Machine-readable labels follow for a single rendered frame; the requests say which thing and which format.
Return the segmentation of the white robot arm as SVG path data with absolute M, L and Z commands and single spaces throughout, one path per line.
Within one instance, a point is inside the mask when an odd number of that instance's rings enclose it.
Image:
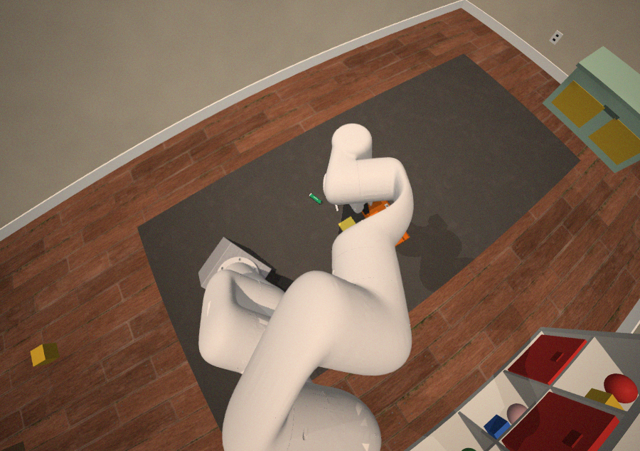
M 225 412 L 224 451 L 380 451 L 369 407 L 310 375 L 323 367 L 380 376 L 407 361 L 412 332 L 395 245 L 412 219 L 413 194 L 399 160 L 372 159 L 364 126 L 339 127 L 331 143 L 329 203 L 394 203 L 337 236 L 332 274 L 306 272 L 285 293 L 245 257 L 212 276 L 199 351 L 242 374 Z

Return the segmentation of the orange rack of bins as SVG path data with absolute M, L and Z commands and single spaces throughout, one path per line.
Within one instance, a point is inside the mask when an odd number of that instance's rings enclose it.
M 386 209 L 388 206 L 390 206 L 390 204 L 387 201 L 374 201 L 372 206 L 368 205 L 370 213 L 365 215 L 365 213 L 362 212 L 362 214 L 365 216 L 365 218 L 368 218 L 368 217 L 370 217 L 370 216 L 372 216 L 372 215 L 374 215 L 374 214 Z M 400 239 L 400 241 L 398 243 L 401 244 L 402 242 L 404 242 L 408 238 L 409 238 L 409 235 L 407 234 L 407 232 L 405 232 L 404 236 Z M 399 245 L 398 243 L 397 243 L 397 245 Z

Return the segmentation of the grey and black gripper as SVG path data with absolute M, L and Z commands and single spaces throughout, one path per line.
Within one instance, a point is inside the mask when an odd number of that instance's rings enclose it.
M 349 204 L 349 205 L 353 209 L 353 212 L 360 213 L 361 211 L 363 211 L 365 213 L 365 215 L 366 215 L 367 213 L 370 213 L 368 205 L 372 206 L 372 204 L 373 204 L 373 202 L 352 203 L 352 204 Z

